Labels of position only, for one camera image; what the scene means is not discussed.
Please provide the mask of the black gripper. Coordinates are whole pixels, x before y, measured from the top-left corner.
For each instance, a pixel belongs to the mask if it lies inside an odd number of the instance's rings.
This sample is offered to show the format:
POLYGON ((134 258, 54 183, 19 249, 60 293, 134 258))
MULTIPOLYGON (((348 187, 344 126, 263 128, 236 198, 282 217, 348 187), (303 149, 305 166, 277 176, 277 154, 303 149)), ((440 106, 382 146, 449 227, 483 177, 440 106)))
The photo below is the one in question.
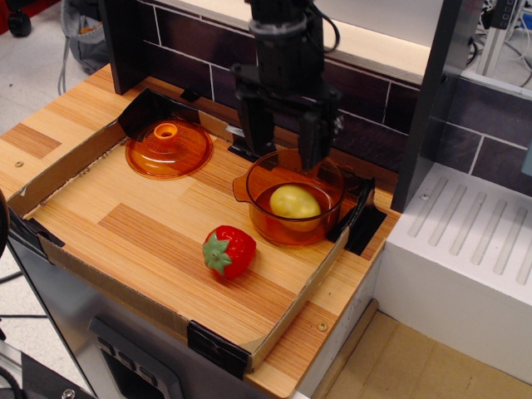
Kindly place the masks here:
POLYGON ((257 61, 236 64, 235 97, 247 147, 256 155, 275 151, 273 113, 268 108, 290 108, 306 97, 316 102, 299 117, 298 152, 302 167, 311 170, 328 157, 333 140, 343 128, 338 110, 341 95, 323 80, 321 24, 251 24, 257 61))

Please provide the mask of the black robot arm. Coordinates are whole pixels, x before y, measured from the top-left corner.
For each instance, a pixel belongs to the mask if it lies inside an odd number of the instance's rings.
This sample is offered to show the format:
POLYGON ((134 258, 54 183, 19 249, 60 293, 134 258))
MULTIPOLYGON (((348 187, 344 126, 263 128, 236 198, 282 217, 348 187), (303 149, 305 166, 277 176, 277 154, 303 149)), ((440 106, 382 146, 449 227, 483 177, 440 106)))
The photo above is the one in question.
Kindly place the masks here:
POLYGON ((341 92, 323 80, 323 24, 312 1, 252 1, 249 30, 257 61, 232 67, 237 110, 247 147, 264 155, 273 142, 274 117, 298 122, 298 153, 305 170, 328 157, 341 128, 341 92))

